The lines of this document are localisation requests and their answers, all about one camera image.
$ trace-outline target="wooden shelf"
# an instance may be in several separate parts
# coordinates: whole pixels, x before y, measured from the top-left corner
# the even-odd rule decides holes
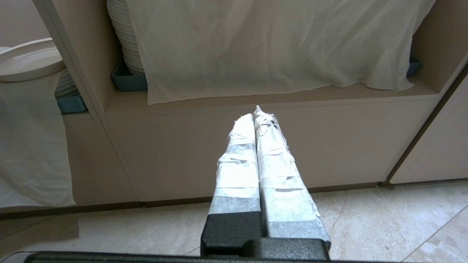
[[[147,92],[116,92],[106,109],[107,115],[180,114],[226,110],[252,110],[261,105],[268,108],[306,107],[349,103],[432,100],[438,93],[416,78],[414,87],[403,91],[378,90],[357,83],[346,88],[327,86],[313,90],[274,95],[202,98],[148,105]]]

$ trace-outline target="plate lid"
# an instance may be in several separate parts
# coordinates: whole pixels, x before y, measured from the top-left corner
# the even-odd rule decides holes
[[[41,78],[65,69],[52,38],[44,38],[0,52],[0,81]]]

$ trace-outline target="cabinet door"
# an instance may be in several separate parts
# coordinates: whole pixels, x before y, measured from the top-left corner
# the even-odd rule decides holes
[[[376,183],[432,100],[274,108],[307,187]],[[110,116],[142,201],[212,196],[234,121],[250,110]]]
[[[434,118],[391,183],[468,177],[468,77]]]
[[[117,155],[88,113],[63,116],[77,205],[136,201]]]

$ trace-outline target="marble floor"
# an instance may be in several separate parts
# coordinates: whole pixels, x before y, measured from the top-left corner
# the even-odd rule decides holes
[[[332,259],[468,262],[468,181],[312,196],[332,240]],[[38,250],[196,256],[208,208],[207,203],[3,220],[0,259]]]

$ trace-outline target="blue tray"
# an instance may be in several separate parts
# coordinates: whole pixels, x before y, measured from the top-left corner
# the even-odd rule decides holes
[[[145,91],[148,83],[145,75],[132,75],[124,60],[121,59],[110,74],[114,85],[120,91]]]
[[[62,114],[80,113],[88,110],[81,95],[57,98],[57,105]]]
[[[416,75],[421,67],[421,62],[415,57],[409,57],[409,68],[406,77],[410,78]],[[112,81],[117,90],[120,91],[147,91],[148,83],[145,75],[132,75],[128,70],[124,60],[121,59],[111,73]]]

